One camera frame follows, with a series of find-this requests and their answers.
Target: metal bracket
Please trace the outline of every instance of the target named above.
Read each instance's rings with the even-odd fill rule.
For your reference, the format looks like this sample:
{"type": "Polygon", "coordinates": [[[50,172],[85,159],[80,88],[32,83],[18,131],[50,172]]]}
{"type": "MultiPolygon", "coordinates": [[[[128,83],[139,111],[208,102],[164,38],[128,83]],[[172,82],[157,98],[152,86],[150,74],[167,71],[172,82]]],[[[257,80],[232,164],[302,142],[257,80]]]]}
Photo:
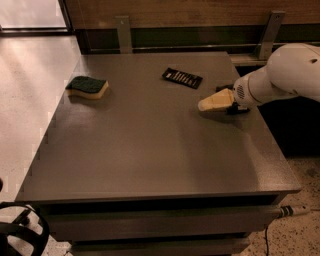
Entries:
{"type": "Polygon", "coordinates": [[[120,53],[132,53],[129,16],[116,16],[120,53]]]}
{"type": "Polygon", "coordinates": [[[271,12],[268,24],[263,32],[263,36],[255,50],[255,55],[259,60],[267,60],[270,57],[273,43],[277,37],[284,15],[284,11],[271,12]]]}

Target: black wire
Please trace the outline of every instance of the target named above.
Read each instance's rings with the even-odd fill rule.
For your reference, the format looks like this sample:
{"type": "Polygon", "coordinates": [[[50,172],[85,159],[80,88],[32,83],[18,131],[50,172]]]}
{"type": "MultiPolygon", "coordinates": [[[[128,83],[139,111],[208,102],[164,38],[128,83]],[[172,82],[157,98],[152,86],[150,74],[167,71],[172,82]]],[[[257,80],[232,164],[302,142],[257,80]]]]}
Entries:
{"type": "Polygon", "coordinates": [[[267,246],[266,256],[269,256],[268,228],[269,228],[269,226],[267,226],[264,231],[264,235],[265,235],[265,239],[266,239],[266,246],[267,246]]]}

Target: wooden wall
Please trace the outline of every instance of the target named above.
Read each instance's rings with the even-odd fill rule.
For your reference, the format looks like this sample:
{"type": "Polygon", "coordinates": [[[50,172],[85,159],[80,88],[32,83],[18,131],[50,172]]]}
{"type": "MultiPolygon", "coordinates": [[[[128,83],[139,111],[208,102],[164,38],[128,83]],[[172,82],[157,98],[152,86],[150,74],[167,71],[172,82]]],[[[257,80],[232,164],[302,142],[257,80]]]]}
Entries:
{"type": "Polygon", "coordinates": [[[128,15],[132,28],[264,25],[273,10],[282,24],[320,23],[319,0],[66,0],[75,29],[115,28],[128,15]]]}

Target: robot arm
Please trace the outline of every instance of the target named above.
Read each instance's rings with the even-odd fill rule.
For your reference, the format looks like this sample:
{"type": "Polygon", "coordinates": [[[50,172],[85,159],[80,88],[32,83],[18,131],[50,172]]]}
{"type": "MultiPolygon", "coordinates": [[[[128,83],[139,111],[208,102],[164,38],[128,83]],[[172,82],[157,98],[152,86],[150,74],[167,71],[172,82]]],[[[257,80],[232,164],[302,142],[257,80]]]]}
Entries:
{"type": "Polygon", "coordinates": [[[266,66],[236,80],[232,91],[225,90],[200,101],[199,110],[221,111],[234,102],[252,107],[297,96],[320,102],[320,48],[306,44],[282,46],[266,66]]]}

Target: speckled floor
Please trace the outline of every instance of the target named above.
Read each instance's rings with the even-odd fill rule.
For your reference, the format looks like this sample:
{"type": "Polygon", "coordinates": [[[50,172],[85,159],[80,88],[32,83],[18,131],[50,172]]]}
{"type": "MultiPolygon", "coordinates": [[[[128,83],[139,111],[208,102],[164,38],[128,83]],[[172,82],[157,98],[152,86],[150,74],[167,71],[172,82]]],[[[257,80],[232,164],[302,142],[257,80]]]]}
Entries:
{"type": "MultiPolygon", "coordinates": [[[[14,200],[79,56],[73,37],[0,38],[0,201],[14,200]]],[[[281,205],[306,205],[311,212],[271,223],[269,255],[320,255],[320,156],[288,162],[302,191],[281,205]]],[[[0,221],[10,218],[0,212],[0,221]]],[[[251,234],[250,240],[238,256],[266,255],[264,232],[251,234]]],[[[11,243],[29,255],[20,241],[11,243]]],[[[50,238],[43,255],[66,255],[68,247],[50,238]]]]}

